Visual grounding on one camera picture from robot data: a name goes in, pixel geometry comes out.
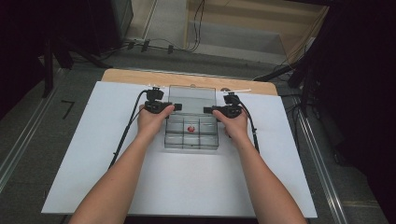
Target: forearm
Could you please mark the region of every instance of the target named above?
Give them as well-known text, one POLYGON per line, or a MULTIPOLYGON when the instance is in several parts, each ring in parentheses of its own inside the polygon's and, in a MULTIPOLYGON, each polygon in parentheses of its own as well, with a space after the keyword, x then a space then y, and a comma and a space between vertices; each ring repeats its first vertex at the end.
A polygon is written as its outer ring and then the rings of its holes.
POLYGON ((138 135, 79 205, 70 223, 123 223, 151 137, 138 135))
POLYGON ((247 188, 260 223, 305 223, 289 192, 245 137, 238 141, 247 188))

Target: red object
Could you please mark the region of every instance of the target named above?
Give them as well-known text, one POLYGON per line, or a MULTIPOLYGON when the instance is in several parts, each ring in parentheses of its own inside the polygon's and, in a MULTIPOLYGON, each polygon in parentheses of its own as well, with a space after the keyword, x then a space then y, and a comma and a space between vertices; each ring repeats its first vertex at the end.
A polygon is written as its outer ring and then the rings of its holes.
POLYGON ((189 131, 189 133, 193 133, 195 131, 195 128, 193 126, 189 126, 189 128, 187 128, 187 131, 189 131))

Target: hand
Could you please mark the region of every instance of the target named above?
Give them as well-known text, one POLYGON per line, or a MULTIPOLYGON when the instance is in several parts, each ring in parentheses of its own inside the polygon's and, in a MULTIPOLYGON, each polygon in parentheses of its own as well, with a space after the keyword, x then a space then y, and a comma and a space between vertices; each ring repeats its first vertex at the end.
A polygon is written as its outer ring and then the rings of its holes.
POLYGON ((137 119, 138 134, 154 137, 160 131, 163 120, 168 117, 175 106, 167 106, 160 114, 152 114, 144 109, 144 105, 139 106, 140 113, 137 119))
POLYGON ((218 110, 213 110, 213 116, 225 125, 225 133, 233 141, 238 142, 239 139, 248 138, 248 116, 245 111, 242 110, 242 113, 234 119, 225 117, 218 110))

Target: transparent container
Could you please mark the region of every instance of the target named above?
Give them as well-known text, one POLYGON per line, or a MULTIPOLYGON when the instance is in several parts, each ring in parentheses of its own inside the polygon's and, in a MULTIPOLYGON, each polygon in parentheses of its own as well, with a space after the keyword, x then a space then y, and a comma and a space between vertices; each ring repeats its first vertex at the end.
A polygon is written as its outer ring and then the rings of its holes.
POLYGON ((166 121, 165 148, 218 149, 218 122, 204 113, 204 107, 216 105, 216 89, 171 86, 168 100, 182 110, 166 121))

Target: white table surface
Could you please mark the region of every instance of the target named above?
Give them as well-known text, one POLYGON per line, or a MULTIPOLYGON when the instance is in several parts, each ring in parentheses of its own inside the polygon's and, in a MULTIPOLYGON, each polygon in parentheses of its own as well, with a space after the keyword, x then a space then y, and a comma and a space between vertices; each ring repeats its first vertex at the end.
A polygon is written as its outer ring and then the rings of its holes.
MULTIPOLYGON (((147 86, 97 82, 42 209, 73 214, 106 172, 139 92, 147 86)), ((167 99, 168 89, 163 90, 167 99)), ((224 105, 217 92, 218 105, 224 105)), ((262 158, 286 186, 305 217, 317 217, 286 113, 278 96, 238 93, 257 128, 262 158)), ((146 100, 142 96, 140 103, 146 100)), ((150 145, 130 215, 255 217, 231 139, 219 124, 216 151, 164 148, 163 127, 150 145)), ((121 152, 136 135, 131 126, 121 152)))

